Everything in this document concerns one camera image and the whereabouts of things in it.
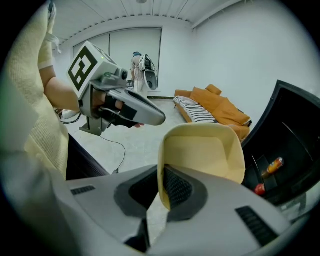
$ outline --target black and white striped fabric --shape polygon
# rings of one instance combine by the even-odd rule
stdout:
[[[194,123],[218,123],[208,110],[188,97],[176,96],[173,102],[179,104]]]

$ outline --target white floor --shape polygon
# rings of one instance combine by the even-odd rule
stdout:
[[[124,145],[126,155],[119,172],[127,172],[147,165],[158,163],[159,145],[164,135],[173,127],[185,123],[179,111],[174,108],[172,100],[152,100],[166,115],[164,124],[160,126],[145,125],[140,128],[111,126],[102,134],[103,138],[119,142]],[[124,156],[124,149],[116,144],[103,140],[79,130],[86,123],[86,118],[68,124],[69,133],[84,147],[110,174],[119,166]],[[167,222],[168,210],[162,205],[159,194],[147,212],[147,223],[151,244],[164,230]]]

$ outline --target black plastic bin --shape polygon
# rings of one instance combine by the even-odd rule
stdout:
[[[274,205],[308,191],[320,181],[320,99],[278,80],[242,148],[245,187],[254,190],[263,183],[263,197]],[[284,159],[284,166],[263,179],[261,173],[278,157]]]

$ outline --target white ceiling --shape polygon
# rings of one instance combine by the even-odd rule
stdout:
[[[63,43],[101,23],[134,16],[160,16],[199,23],[232,0],[55,0],[57,16],[53,33]]]

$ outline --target beige bin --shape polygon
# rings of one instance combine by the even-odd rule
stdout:
[[[158,188],[164,206],[170,209],[163,187],[164,166],[190,168],[241,184],[245,159],[236,133],[217,123],[185,123],[171,129],[163,138],[158,156]]]

